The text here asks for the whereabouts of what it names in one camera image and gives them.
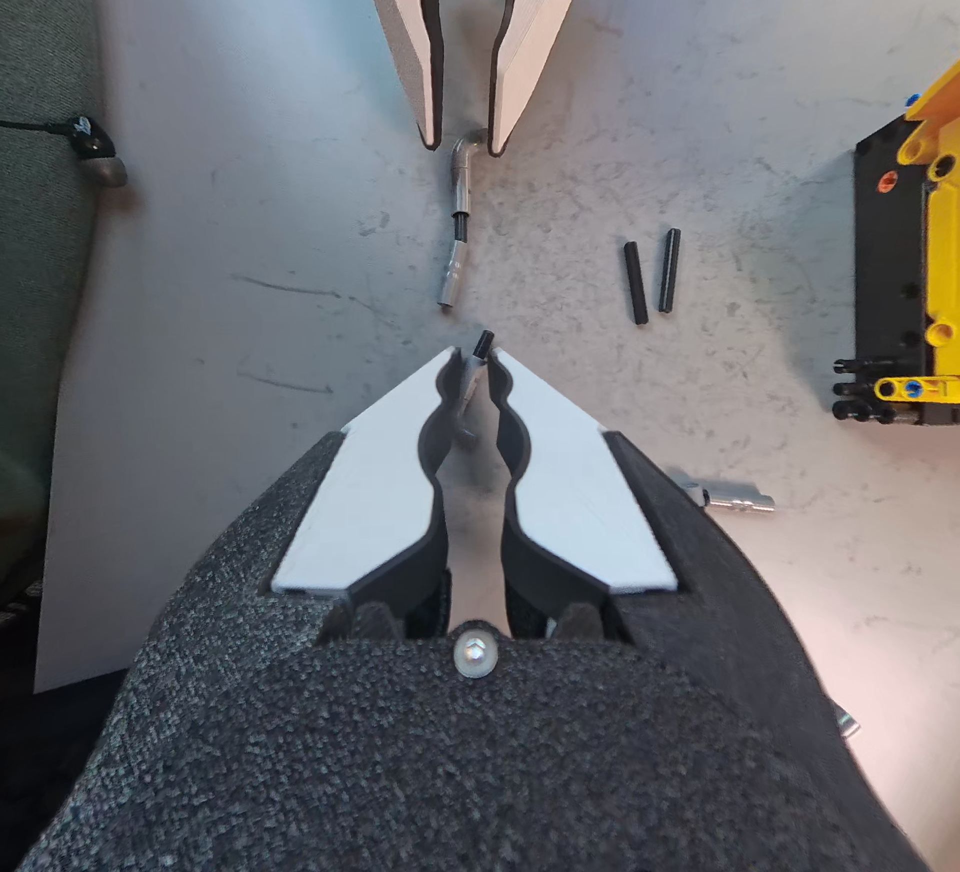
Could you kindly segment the yellow lego robot model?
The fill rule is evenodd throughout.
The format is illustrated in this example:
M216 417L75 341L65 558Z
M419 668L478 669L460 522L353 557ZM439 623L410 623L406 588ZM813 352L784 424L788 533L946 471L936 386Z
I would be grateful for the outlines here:
M839 421L959 423L959 65L853 151L854 353Z

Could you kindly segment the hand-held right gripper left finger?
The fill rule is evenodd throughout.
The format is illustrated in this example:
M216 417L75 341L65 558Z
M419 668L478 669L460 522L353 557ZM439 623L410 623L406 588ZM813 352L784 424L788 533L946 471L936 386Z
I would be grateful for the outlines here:
M447 633L450 540L437 474L462 374L461 350L444 349L342 428L271 592L379 602L411 638Z

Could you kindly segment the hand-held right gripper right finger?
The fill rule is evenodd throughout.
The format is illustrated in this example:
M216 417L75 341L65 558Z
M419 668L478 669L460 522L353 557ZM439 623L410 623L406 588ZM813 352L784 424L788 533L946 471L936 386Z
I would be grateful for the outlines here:
M615 624L615 598L676 593L627 470L632 444L505 350L490 353L487 380L510 473L500 548L512 636L546 638L551 621L582 604Z

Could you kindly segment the black wired earphone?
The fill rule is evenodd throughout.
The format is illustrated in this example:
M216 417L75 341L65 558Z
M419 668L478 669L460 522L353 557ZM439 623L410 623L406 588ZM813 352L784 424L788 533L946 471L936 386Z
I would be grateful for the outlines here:
M66 121L39 123L1 120L1 128L61 136L67 140L88 181L109 189L128 183L126 166L118 158L113 140L92 117L77 115Z

